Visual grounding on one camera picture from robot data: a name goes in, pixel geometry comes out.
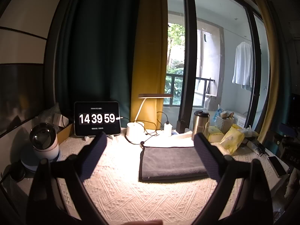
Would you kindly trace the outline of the person's hand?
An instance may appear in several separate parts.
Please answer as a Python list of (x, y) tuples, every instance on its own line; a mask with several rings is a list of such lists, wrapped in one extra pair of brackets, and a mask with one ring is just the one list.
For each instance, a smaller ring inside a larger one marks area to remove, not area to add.
[(160, 219), (150, 221), (131, 221), (123, 223), (122, 225), (163, 225), (163, 221)]

